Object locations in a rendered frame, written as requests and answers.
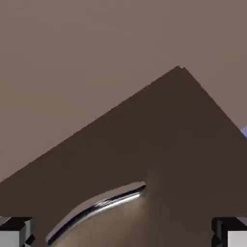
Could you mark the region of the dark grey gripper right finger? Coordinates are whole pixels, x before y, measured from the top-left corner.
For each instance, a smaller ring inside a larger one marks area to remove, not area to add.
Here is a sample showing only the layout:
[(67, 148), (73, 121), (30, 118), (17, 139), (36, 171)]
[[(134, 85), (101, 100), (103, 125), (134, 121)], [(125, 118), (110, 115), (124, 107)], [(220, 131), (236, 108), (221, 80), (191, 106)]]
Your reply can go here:
[(214, 217), (211, 247), (247, 247), (247, 217)]

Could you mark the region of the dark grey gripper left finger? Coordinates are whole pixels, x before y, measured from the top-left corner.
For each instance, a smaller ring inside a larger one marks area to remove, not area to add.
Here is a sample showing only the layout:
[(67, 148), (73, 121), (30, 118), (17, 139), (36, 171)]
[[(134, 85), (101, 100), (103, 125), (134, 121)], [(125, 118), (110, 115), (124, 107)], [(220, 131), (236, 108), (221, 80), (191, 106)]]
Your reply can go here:
[(33, 231), (32, 217), (0, 216), (0, 247), (33, 247)]

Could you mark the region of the dark brown wooden drawer front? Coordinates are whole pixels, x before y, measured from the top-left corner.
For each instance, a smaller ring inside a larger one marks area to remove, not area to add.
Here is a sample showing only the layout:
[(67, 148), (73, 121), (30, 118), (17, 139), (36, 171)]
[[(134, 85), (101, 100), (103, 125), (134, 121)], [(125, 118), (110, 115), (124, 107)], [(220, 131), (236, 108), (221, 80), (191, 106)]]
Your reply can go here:
[(71, 210), (144, 181), (58, 247), (211, 247), (213, 217), (247, 217), (247, 138), (175, 67), (0, 183), (0, 216), (35, 222), (36, 247)]

